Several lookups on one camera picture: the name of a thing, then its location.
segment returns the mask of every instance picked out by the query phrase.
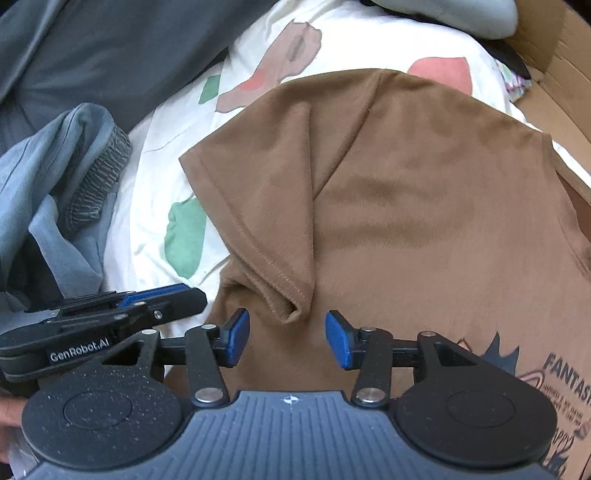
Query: dark gray fabric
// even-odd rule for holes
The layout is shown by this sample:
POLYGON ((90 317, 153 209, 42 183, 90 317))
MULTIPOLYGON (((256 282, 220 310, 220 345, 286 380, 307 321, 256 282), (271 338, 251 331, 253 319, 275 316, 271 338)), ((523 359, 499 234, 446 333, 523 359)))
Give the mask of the dark gray fabric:
POLYGON ((0 298, 0 320, 7 309, 99 291, 117 181, 130 153, 109 112, 86 103, 0 157, 0 286, 9 293, 0 298))
POLYGON ((84 102, 131 130, 275 2, 19 0, 0 17, 0 154, 84 102))

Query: white fabric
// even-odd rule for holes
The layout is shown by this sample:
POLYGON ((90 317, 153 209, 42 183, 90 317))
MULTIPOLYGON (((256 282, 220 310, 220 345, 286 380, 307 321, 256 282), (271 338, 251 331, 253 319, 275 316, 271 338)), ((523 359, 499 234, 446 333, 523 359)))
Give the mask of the white fabric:
MULTIPOLYGON (((463 57, 469 65, 472 96, 527 123, 509 101, 494 59, 464 33, 392 17, 356 0, 280 0, 237 39, 223 65, 212 67, 134 129, 134 153, 121 182, 105 253, 107 288, 145 290, 185 282, 202 289, 210 303, 215 299, 228 250, 209 219, 201 262, 189 278, 179 275, 165 254, 164 238, 171 208, 193 197, 178 158, 242 110, 216 112, 219 97, 204 101, 206 84, 221 75, 219 94, 223 94, 248 80, 267 49, 292 21, 299 23, 298 27, 308 22, 322 37, 311 63, 300 74, 284 81, 361 68, 407 72, 419 59, 463 57)), ((557 144, 555 147, 565 163, 591 187, 589 174, 564 148, 557 144)), ((236 161, 240 161, 239 151, 236 161)), ((201 325, 208 314, 209 308, 195 318, 168 325, 163 334, 180 336, 187 328, 201 325)))

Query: brown shape print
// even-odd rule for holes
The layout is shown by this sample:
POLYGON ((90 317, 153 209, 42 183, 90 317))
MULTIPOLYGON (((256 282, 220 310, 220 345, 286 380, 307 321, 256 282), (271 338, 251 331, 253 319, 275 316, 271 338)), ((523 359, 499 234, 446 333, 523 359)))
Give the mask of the brown shape print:
POLYGON ((252 76, 217 99, 216 111, 228 113, 250 105, 287 77, 299 75, 320 50, 322 32, 309 23, 291 21, 263 55, 252 76))
POLYGON ((408 73, 442 83, 467 95, 472 94, 470 66, 464 57, 455 59, 428 57, 420 59, 411 65, 408 73))

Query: clothing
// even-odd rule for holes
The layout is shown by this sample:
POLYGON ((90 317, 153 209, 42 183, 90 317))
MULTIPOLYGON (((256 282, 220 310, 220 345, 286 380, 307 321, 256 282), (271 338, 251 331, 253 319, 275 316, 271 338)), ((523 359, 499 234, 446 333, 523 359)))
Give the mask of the clothing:
POLYGON ((0 316, 99 291, 130 153, 109 112, 86 103, 0 157, 0 316))
POLYGON ((0 155, 83 102, 130 131, 274 2, 19 0, 0 17, 0 155))
MULTIPOLYGON (((231 256, 211 321, 251 314, 231 389, 345 390, 324 337, 435 330, 548 395, 544 465, 579 480, 591 438, 591 244, 548 135, 458 91, 354 70, 286 82, 181 158, 231 256)), ((393 371, 392 394, 412 384, 393 371)))
POLYGON ((421 14, 480 38, 511 37, 517 30, 515 0, 374 0, 402 14, 421 14))

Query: human hand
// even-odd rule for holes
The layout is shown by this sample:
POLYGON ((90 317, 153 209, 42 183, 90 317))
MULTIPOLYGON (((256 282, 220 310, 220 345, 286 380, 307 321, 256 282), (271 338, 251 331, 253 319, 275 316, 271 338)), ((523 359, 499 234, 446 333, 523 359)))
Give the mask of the human hand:
POLYGON ((0 462, 8 463, 8 444, 10 430, 7 427, 20 427, 22 409, 27 400, 16 397, 0 397, 0 462))

